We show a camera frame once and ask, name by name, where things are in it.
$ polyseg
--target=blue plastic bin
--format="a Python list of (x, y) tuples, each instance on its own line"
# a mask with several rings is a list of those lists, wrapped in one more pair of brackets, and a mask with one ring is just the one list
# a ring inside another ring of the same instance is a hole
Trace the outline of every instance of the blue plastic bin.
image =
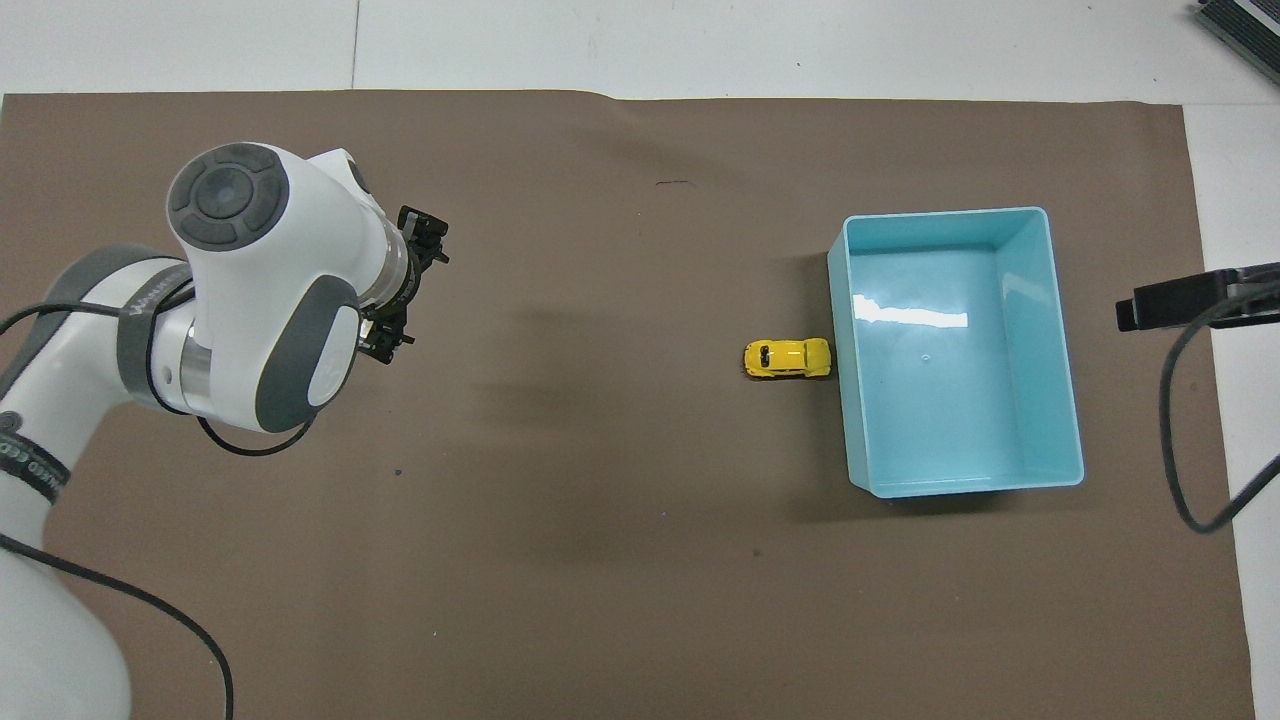
[(854, 215), (827, 269), (854, 484), (909, 497), (1084, 478), (1044, 210)]

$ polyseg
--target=yellow toy car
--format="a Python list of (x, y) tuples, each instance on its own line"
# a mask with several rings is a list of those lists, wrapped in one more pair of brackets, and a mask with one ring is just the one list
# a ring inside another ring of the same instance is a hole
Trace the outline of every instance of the yellow toy car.
[(758, 340), (746, 346), (742, 365), (753, 378), (820, 378), (831, 374), (831, 346), (820, 337)]

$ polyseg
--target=brown surface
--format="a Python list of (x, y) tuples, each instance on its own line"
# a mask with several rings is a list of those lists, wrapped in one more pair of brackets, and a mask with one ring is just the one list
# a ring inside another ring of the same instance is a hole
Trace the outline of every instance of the brown surface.
[[(1164, 488), (1171, 337), (1112, 301), (1201, 268), (1178, 108), (563, 92), (9, 96), (0, 305), (101, 243), (177, 251), (206, 147), (344, 146), (449, 220), (419, 345), (362, 360), (311, 437), (239, 459), (127, 407), (49, 546), (188, 610), (242, 717), (1249, 717), (1230, 533)], [(886, 503), (845, 475), (835, 382), (745, 379), (831, 336), (852, 213), (1041, 205), (1088, 477)], [(17, 342), (4, 338), (12, 355)], [(1211, 359), (1179, 388), (1196, 500), (1225, 497)], [(76, 589), (134, 717), (216, 716), (175, 624)]]

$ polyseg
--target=white tabletop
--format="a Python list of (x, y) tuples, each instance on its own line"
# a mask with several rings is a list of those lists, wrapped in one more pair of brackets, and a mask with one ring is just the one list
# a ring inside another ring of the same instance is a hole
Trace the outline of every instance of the white tabletop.
[[(1208, 268), (1280, 260), (1280, 87), (1183, 0), (0, 0), (0, 92), (568, 88), (1187, 105)], [(1280, 452), (1280, 324), (1213, 333), (1233, 488)], [(1155, 497), (1153, 502), (1167, 502)], [(1234, 525), (1280, 720), (1280, 489)]]

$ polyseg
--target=black strap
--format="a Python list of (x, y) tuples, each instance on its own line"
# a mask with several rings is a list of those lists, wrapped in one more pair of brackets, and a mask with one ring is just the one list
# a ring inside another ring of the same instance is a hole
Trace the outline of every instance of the black strap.
[(142, 284), (120, 309), (115, 331), (115, 364), (129, 395), (142, 405), (186, 415), (165, 405), (151, 382), (151, 342), (160, 305), (191, 282), (191, 265), (170, 265)]
[(0, 471), (27, 483), (50, 503), (58, 502), (72, 474), (31, 438), (6, 430), (0, 430)]

